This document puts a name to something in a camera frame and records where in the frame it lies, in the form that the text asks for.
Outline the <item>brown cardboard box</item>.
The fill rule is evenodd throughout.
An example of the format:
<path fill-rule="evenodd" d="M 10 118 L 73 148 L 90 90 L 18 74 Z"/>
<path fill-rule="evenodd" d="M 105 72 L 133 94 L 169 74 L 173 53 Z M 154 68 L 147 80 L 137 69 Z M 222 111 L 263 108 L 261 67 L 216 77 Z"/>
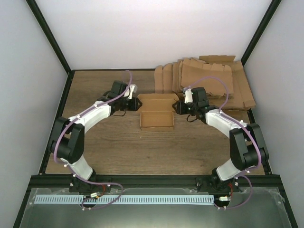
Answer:
<path fill-rule="evenodd" d="M 172 131 L 174 130 L 174 113 L 172 105 L 178 101 L 176 94 L 139 94 L 142 107 L 140 128 L 142 131 Z"/>

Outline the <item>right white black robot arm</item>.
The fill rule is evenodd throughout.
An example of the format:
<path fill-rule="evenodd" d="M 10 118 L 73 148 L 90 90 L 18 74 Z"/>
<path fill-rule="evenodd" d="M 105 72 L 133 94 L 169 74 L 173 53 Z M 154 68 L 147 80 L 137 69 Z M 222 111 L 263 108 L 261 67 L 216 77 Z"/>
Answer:
<path fill-rule="evenodd" d="M 268 149 L 258 124 L 238 121 L 220 108 L 210 105 L 203 87 L 189 88 L 183 91 L 183 95 L 184 99 L 172 106 L 177 114 L 194 116 L 229 139 L 230 158 L 215 168 L 210 176 L 214 190 L 223 191 L 233 178 L 268 161 Z"/>

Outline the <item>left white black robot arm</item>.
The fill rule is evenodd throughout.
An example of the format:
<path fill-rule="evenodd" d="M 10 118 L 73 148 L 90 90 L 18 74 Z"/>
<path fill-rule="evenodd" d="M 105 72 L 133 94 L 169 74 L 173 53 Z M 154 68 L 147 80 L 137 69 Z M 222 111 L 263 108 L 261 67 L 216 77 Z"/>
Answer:
<path fill-rule="evenodd" d="M 81 178 L 80 186 L 87 192 L 97 186 L 94 172 L 85 160 L 85 134 L 100 121 L 117 111 L 137 111 L 142 102 L 134 96 L 137 85 L 115 80 L 111 90 L 105 92 L 89 108 L 69 118 L 59 117 L 55 121 L 47 149 L 55 161 L 68 166 L 73 174 Z"/>

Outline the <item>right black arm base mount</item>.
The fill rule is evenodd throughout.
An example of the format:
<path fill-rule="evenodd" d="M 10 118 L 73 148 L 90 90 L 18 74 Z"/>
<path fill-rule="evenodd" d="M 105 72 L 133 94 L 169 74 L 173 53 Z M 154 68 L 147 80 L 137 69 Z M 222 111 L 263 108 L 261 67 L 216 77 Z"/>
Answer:
<path fill-rule="evenodd" d="M 234 180 L 221 181 L 219 178 L 213 175 L 198 176 L 195 179 L 197 191 L 199 192 L 238 192 L 239 187 L 235 185 Z"/>

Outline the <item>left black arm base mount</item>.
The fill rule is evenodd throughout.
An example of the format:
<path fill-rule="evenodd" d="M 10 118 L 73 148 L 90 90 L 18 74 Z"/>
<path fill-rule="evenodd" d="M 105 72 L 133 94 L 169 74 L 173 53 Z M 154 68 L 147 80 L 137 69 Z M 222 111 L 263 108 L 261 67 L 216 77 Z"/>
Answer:
<path fill-rule="evenodd" d="M 107 185 L 93 185 L 79 179 L 73 179 L 70 183 L 69 192 L 80 194 L 91 194 L 94 192 L 110 192 L 110 187 Z"/>

